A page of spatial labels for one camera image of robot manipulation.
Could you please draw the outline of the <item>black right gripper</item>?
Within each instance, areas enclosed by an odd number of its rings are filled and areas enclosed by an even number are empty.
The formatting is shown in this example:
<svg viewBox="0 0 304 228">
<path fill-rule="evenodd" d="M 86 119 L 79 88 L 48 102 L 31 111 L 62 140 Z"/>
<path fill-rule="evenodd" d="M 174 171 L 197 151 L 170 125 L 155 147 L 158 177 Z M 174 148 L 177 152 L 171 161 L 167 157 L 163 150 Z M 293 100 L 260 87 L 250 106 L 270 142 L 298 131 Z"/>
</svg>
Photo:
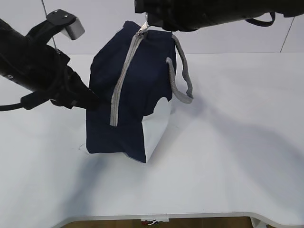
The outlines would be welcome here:
<svg viewBox="0 0 304 228">
<path fill-rule="evenodd" d="M 214 25 L 200 0 L 135 0 L 134 9 L 146 14 L 149 26 L 166 31 L 196 31 Z"/>
</svg>

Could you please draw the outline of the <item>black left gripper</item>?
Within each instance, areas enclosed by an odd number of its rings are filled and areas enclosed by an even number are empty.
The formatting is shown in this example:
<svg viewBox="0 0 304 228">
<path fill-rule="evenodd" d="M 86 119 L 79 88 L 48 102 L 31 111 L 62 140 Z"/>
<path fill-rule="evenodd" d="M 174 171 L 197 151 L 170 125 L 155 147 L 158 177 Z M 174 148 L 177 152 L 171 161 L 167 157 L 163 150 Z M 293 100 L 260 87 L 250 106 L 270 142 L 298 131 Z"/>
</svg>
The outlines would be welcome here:
<svg viewBox="0 0 304 228">
<path fill-rule="evenodd" d="M 100 100 L 70 67 L 70 58 L 59 49 L 51 47 L 52 27 L 47 19 L 34 26 L 26 35 L 29 40 L 24 57 L 27 76 L 35 85 L 32 93 L 21 98 L 26 110 L 31 110 L 47 101 L 56 106 L 72 109 L 96 110 Z"/>
</svg>

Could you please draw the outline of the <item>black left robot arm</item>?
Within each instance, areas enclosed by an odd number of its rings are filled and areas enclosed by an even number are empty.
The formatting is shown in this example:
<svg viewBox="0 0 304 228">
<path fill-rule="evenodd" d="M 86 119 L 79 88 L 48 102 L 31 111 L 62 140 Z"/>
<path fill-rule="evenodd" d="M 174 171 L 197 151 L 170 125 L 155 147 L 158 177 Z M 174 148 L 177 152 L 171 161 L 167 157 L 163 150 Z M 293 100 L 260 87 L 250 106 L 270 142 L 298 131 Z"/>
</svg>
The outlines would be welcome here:
<svg viewBox="0 0 304 228">
<path fill-rule="evenodd" d="M 77 17 L 64 13 L 62 18 L 48 18 L 24 36 L 9 24 L 0 22 L 0 74 L 31 91 L 17 104 L 1 105 L 0 110 L 31 110 L 47 101 L 72 109 L 95 110 L 99 98 L 83 83 L 69 65 L 70 58 L 48 45 L 62 30 L 71 39 L 83 34 Z"/>
</svg>

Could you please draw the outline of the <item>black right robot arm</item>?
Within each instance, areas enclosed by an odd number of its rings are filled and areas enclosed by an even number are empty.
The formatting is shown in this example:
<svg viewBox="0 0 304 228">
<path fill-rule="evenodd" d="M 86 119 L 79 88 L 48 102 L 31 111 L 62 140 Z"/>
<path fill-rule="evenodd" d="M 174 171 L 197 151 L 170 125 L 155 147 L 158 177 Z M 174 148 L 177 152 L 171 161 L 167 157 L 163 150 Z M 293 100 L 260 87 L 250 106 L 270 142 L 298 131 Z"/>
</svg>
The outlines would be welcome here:
<svg viewBox="0 0 304 228">
<path fill-rule="evenodd" d="M 193 32 L 200 28 L 245 20 L 271 26 L 276 14 L 286 18 L 304 13 L 302 0 L 136 0 L 135 13 L 146 13 L 150 26 L 166 31 Z"/>
</svg>

